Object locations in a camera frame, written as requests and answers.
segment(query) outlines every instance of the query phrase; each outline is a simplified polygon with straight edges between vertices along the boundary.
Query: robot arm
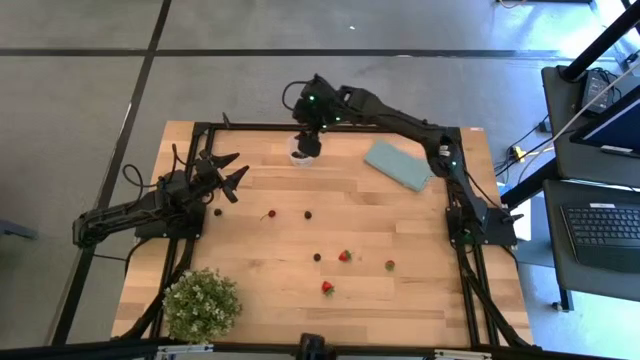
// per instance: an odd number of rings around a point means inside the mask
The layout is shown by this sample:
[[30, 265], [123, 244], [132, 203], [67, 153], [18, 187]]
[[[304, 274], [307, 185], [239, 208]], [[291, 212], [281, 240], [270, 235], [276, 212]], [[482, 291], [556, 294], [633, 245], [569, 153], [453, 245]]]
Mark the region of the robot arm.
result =
[[300, 93], [293, 118], [307, 127], [299, 136], [299, 150], [313, 157], [322, 147], [318, 133], [342, 123], [379, 126], [420, 143], [431, 170], [446, 180], [460, 204], [463, 227], [473, 233], [484, 232], [487, 204], [473, 193], [460, 144], [447, 135], [448, 128], [395, 110], [362, 88], [341, 86], [336, 91], [318, 75]]
[[202, 198], [221, 188], [229, 201], [236, 202], [233, 190], [247, 172], [245, 166], [224, 178], [222, 169], [240, 154], [214, 156], [200, 153], [195, 160], [196, 174], [190, 182], [182, 170], [166, 174], [157, 182], [156, 190], [150, 191], [136, 201], [116, 205], [107, 209], [88, 211], [73, 222], [73, 243], [80, 248], [88, 248], [102, 242], [107, 236], [118, 231], [164, 222], [174, 227], [189, 227], [195, 221], [193, 214], [202, 214], [205, 206]]

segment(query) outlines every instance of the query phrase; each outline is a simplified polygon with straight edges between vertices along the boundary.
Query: red strawberry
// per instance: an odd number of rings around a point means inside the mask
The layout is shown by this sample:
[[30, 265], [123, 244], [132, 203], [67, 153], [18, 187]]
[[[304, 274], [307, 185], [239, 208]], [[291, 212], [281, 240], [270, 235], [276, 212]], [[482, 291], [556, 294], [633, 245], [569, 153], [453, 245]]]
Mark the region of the red strawberry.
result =
[[388, 260], [386, 263], [384, 263], [384, 268], [387, 269], [387, 271], [393, 271], [395, 267], [396, 263], [393, 262], [393, 260]]
[[325, 282], [322, 283], [322, 293], [323, 294], [325, 294], [327, 296], [330, 296], [331, 294], [333, 294], [334, 291], [335, 291], [335, 288], [333, 287], [333, 285], [330, 282], [325, 281]]
[[349, 252], [349, 250], [345, 250], [345, 251], [341, 252], [340, 256], [338, 256], [338, 260], [340, 260], [342, 262], [351, 261], [351, 253]]

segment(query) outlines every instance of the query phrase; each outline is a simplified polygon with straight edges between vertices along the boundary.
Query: wooden tabletop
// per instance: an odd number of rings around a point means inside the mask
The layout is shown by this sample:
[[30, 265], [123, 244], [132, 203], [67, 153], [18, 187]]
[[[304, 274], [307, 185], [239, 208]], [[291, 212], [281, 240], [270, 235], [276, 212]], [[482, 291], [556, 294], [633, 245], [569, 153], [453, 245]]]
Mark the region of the wooden tabletop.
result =
[[[172, 144], [186, 158], [193, 124], [167, 123], [152, 179], [171, 170]], [[468, 171], [498, 203], [486, 134], [480, 128], [461, 132]], [[417, 157], [424, 157], [422, 147], [392, 134], [327, 133], [322, 155], [310, 168], [297, 168], [287, 155], [292, 135], [215, 133], [214, 154], [241, 154], [224, 173], [251, 166], [236, 204], [216, 194], [209, 205], [192, 262], [193, 269], [218, 268], [238, 284], [243, 314], [218, 340], [297, 344], [308, 332], [343, 345], [469, 346], [458, 264], [446, 230], [444, 181], [432, 178], [415, 193], [363, 160], [377, 139]], [[223, 215], [213, 216], [214, 208]], [[272, 209], [274, 218], [260, 220]], [[310, 220], [305, 211], [312, 212]], [[133, 256], [113, 335], [128, 330], [157, 294], [167, 244], [153, 239]], [[338, 261], [344, 249], [354, 253], [351, 263]], [[483, 250], [494, 302], [531, 341], [513, 259], [499, 247]], [[320, 262], [313, 260], [316, 253]], [[393, 272], [384, 267], [390, 259]], [[325, 280], [335, 285], [332, 297], [320, 290]], [[487, 342], [477, 299], [476, 310]]]

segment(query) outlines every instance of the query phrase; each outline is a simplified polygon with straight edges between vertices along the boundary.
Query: concrete floor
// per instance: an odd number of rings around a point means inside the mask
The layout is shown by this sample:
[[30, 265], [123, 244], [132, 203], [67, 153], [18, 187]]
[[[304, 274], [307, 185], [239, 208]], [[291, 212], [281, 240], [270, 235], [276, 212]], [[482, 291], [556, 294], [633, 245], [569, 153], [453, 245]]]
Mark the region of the concrete floor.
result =
[[[0, 48], [146, 48], [160, 6], [160, 0], [5, 0]], [[492, 0], [181, 0], [172, 4], [160, 47], [559, 50], [571, 56], [601, 30], [589, 6], [580, 4], [536, 3], [509, 11]], [[0, 218], [41, 234], [36, 241], [0, 239], [0, 348], [46, 341], [75, 254], [71, 222], [93, 205], [141, 63], [139, 57], [0, 57]], [[225, 111], [237, 122], [291, 121], [280, 104], [281, 89], [316, 72], [334, 85], [366, 87], [388, 104], [440, 124], [485, 127], [500, 161], [505, 147], [546, 114], [540, 69], [557, 64], [553, 59], [156, 58], [124, 161], [148, 177], [168, 120], [218, 121]], [[599, 65], [616, 69], [615, 63]], [[542, 138], [534, 135], [524, 147]], [[136, 191], [119, 181], [112, 203], [129, 200]], [[124, 256], [131, 237], [131, 232], [112, 236], [97, 253]], [[577, 311], [558, 314], [548, 307], [558, 296], [553, 270], [522, 266], [520, 274], [536, 344], [615, 357], [640, 353], [630, 338], [630, 314], [638, 314], [639, 304], [579, 294]], [[95, 259], [70, 341], [108, 339], [122, 277], [122, 263]]]

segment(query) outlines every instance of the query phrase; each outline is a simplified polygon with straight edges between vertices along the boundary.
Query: potted plant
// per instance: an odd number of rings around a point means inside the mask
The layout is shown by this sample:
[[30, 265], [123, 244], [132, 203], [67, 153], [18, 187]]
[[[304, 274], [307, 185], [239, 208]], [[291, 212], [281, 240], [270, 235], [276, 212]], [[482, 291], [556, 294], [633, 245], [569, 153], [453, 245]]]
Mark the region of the potted plant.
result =
[[185, 272], [165, 290], [163, 304], [169, 336], [194, 344], [228, 334], [242, 312], [235, 283], [209, 269]]

